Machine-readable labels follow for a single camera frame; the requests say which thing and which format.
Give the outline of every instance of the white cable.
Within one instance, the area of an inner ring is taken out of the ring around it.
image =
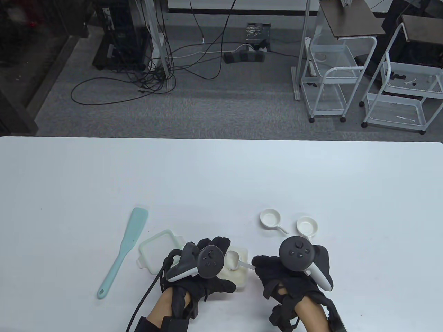
[[[245,46],[245,45],[246,45],[246,46],[249,46],[249,44],[241,44],[239,47],[237,47],[237,48],[234,49],[233,51],[222,51],[222,53],[225,53],[225,52],[236,52],[240,47]],[[181,57],[174,57],[174,59],[187,58],[187,57],[191,57],[191,56],[193,56],[193,55],[199,54],[199,53],[211,54],[211,53],[220,53],[220,51],[211,51],[211,52],[198,51],[198,52],[195,52],[195,53],[193,53],[193,54],[183,55],[183,56],[181,56]]]

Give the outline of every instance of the metal cart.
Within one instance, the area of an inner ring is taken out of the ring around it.
[[[314,116],[332,115],[341,116],[340,121],[345,122],[350,102],[377,45],[374,36],[381,35],[384,31],[364,0],[354,0],[346,8],[338,0],[322,0],[319,3],[300,86],[309,111],[310,123],[315,121]],[[356,64],[346,44],[351,39],[369,39],[372,43],[364,66]],[[315,74],[307,76],[310,60]],[[296,95],[294,70],[292,74]],[[340,86],[342,84],[354,85],[348,100],[343,95]]]
[[[359,106],[365,106],[366,116],[361,126],[368,124],[418,130],[426,129],[443,108],[443,70],[441,68],[391,62],[389,51],[400,30],[407,41],[443,44],[443,19],[403,15],[388,48],[364,93]],[[382,86],[378,93],[369,93],[378,73]],[[426,120],[423,103],[427,98],[442,101],[434,114]]]

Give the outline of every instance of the silicone spatula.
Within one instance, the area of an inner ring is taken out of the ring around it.
[[[140,237],[141,231],[143,230],[146,220],[148,219],[148,211],[143,208],[134,208],[129,218],[128,225],[126,226],[126,231],[124,232],[123,240],[120,245],[120,252],[115,259],[114,264],[108,272],[108,275],[104,279],[100,288],[97,292],[97,297],[101,300],[105,298],[114,282],[115,276],[120,269],[121,264],[125,256],[134,248]]]

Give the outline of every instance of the black glove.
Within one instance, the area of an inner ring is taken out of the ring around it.
[[[277,256],[255,256],[252,259],[252,265],[256,267],[255,272],[264,286],[263,296],[266,299],[272,297],[281,303],[274,307],[269,317],[271,323],[278,326],[281,331],[290,332],[297,326],[297,324],[291,326],[289,320],[297,317],[294,307],[304,296],[327,307],[331,327],[332,323],[338,327],[342,326],[333,302],[324,296],[314,280],[304,272],[288,270]],[[288,293],[280,295],[278,291],[281,288],[286,288]]]
[[[200,240],[197,247],[202,250],[208,245],[215,245],[226,254],[226,251],[231,244],[231,240],[226,237],[217,236],[212,241],[209,239]],[[166,271],[171,267],[172,262],[168,262],[169,266],[166,266]],[[163,277],[161,280],[162,289],[166,290],[169,287],[173,287],[172,295],[172,314],[175,318],[195,318],[198,315],[198,301],[203,297],[206,299],[214,292],[219,293],[233,293],[236,286],[233,282],[228,280],[222,280],[218,277],[204,279],[199,275],[195,277],[186,277],[176,282],[169,282]],[[190,304],[184,308],[185,295],[189,292],[191,296]]]

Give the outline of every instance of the small white bowl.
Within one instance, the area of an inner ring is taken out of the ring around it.
[[[280,214],[277,210],[273,208],[267,208],[260,213],[260,222],[263,226],[269,229],[277,229],[279,228],[285,234],[289,234],[287,230],[285,230],[280,225]]]
[[[297,220],[297,231],[304,238],[311,241],[311,238],[317,233],[319,226],[317,222],[308,216],[301,217]]]

